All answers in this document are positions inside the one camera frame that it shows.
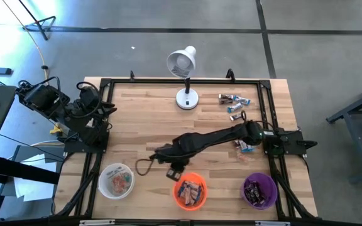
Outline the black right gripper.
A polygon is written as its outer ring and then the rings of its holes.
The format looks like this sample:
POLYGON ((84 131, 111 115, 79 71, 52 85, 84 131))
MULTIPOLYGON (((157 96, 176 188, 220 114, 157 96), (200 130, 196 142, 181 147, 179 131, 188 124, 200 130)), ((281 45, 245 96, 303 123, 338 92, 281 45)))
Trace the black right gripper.
POLYGON ((166 177, 171 180, 179 181, 186 165, 189 163, 190 153, 185 153, 178 144, 165 144, 156 148, 154 153, 149 157, 150 160, 155 159, 160 163, 170 163, 170 168, 166 173, 166 177))

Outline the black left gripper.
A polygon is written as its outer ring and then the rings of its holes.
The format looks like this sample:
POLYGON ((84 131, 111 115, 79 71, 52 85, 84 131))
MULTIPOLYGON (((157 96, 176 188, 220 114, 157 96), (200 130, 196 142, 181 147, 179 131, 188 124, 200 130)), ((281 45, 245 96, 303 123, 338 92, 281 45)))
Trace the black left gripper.
POLYGON ((115 104, 110 102, 102 101, 102 97, 98 90, 88 86, 82 87, 80 89, 80 99, 77 100, 77 112, 75 116, 77 118, 85 117, 98 117, 105 118, 106 115, 110 115, 113 112, 117 111, 117 108, 114 107, 115 104))

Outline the orange hard candy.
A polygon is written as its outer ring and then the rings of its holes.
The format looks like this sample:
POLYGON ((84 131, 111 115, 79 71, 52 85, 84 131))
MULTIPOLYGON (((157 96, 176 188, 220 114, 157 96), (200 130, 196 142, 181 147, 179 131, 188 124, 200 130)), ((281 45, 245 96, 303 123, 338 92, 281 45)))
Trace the orange hard candy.
POLYGON ((112 178, 112 188, 115 187, 124 187, 125 181, 122 175, 113 176, 112 178))

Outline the white plastic bucket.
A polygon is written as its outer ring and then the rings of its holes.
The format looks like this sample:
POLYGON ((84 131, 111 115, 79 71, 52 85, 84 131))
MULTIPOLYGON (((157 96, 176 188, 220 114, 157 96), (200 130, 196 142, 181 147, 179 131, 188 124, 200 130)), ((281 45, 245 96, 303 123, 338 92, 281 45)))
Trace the white plastic bucket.
POLYGON ((135 178, 132 170, 125 164, 114 163, 107 166, 100 174, 98 181, 98 189, 106 198, 112 200, 120 200, 126 198, 131 193, 134 184, 135 184, 135 178), (125 173, 132 175, 132 182, 130 184, 127 184, 125 182, 124 188, 126 188, 126 191, 122 195, 117 196, 114 193, 114 189, 112 188, 112 178, 113 176, 118 176, 118 175, 123 176, 125 173))

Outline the orange plastic bucket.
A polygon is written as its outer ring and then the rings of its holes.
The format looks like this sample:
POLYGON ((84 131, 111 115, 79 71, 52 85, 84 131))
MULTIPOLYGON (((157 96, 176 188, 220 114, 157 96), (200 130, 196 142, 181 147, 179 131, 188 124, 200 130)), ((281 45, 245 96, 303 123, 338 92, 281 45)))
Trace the orange plastic bucket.
MULTIPOLYGON (((193 195, 194 197, 196 196, 197 192, 196 191, 192 191, 190 188, 186 188, 185 189, 185 194, 186 195, 193 195)), ((188 211, 194 211, 194 210, 198 210, 201 206, 203 206, 203 204, 206 202, 207 199, 207 185, 206 185, 206 181, 204 180, 203 177, 201 177, 201 175, 197 174, 197 173, 187 173, 184 174, 180 177, 179 181, 175 183, 174 187, 173 187, 173 197, 177 203, 177 205, 180 208, 183 208, 184 210, 188 210, 188 211), (196 183, 198 185, 200 185, 203 188, 203 195, 202 198, 200 199, 200 202, 198 204, 195 204, 193 206, 185 206, 185 204, 181 204, 178 201, 178 197, 177 197, 177 192, 179 191, 182 183, 184 181, 189 181, 191 183, 196 183)))

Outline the white desk lamp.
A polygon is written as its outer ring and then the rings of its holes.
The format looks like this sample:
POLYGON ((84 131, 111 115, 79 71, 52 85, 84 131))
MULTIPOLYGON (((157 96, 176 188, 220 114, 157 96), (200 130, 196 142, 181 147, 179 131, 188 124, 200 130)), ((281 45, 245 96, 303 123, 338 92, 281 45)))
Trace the white desk lamp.
POLYGON ((198 93, 190 88, 190 79, 195 74, 196 49, 187 46, 183 50, 177 50, 167 57, 167 68, 171 74, 184 81, 185 87, 179 90, 175 96, 177 105, 183 110, 195 108, 199 102, 198 93))

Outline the purple plastic bucket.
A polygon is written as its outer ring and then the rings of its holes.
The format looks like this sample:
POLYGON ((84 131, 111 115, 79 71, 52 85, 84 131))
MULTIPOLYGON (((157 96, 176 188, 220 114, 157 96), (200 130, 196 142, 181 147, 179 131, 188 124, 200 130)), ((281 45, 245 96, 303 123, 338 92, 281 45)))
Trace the purple plastic bucket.
POLYGON ((275 204, 278 192, 277 186, 270 176, 264 173, 252 173, 243 181, 243 184, 240 188, 240 195, 241 198, 251 207, 258 210, 265 210, 275 204), (251 184, 252 181, 257 181, 260 184, 261 192, 254 191, 254 194, 257 195, 258 193, 261 193, 266 197, 266 200, 263 204, 259 204, 258 202, 251 203, 247 198, 247 193, 244 191, 244 186, 251 184))

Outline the black desk beam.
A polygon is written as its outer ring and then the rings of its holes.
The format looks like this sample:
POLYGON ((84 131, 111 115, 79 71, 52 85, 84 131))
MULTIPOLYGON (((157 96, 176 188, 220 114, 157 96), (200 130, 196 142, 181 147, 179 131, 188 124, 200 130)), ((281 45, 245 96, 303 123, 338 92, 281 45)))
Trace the black desk beam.
POLYGON ((55 170, 48 171, 0 157, 0 183, 5 184, 9 177, 57 184, 60 175, 55 170))

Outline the white paper sheets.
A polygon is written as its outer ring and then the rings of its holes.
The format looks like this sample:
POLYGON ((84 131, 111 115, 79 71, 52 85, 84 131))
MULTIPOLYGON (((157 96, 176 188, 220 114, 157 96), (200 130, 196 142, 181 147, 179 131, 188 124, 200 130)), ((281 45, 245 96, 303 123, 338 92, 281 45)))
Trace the white paper sheets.
MULTIPOLYGON (((21 163, 48 171, 56 171, 57 169, 57 163, 55 161, 47 163, 44 154, 30 157, 21 163)), ((54 186, 55 185, 51 183, 14 178, 16 197, 23 197, 24 202, 51 198, 53 196, 54 186)))

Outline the black tripod stand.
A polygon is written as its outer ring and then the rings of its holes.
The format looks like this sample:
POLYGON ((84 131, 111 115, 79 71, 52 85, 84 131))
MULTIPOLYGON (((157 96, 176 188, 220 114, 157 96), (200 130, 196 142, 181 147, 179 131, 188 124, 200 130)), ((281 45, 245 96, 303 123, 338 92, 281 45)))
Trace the black tripod stand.
POLYGON ((22 5, 22 7, 24 7, 24 9, 26 10, 26 12, 30 15, 30 17, 32 18, 33 22, 27 25, 23 25, 23 29, 25 28, 32 28, 32 27, 37 27, 38 31, 41 33, 43 39, 45 41, 49 40, 49 36, 47 35, 48 32, 51 32, 51 28, 56 20, 56 16, 50 16, 47 18, 43 18, 43 19, 37 19, 33 13, 28 9, 28 7, 24 4, 24 2, 22 0, 18 0, 19 3, 22 5))

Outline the white metal bracket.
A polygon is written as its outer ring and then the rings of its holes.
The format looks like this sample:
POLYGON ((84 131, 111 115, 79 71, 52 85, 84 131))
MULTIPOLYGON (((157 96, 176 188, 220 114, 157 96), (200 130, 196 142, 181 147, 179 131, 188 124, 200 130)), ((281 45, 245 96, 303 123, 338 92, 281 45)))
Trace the white metal bracket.
POLYGON ((280 221, 255 221, 255 226, 291 226, 291 224, 280 221))
POLYGON ((115 225, 116 221, 113 219, 93 219, 93 220, 81 220, 79 226, 108 226, 115 225))

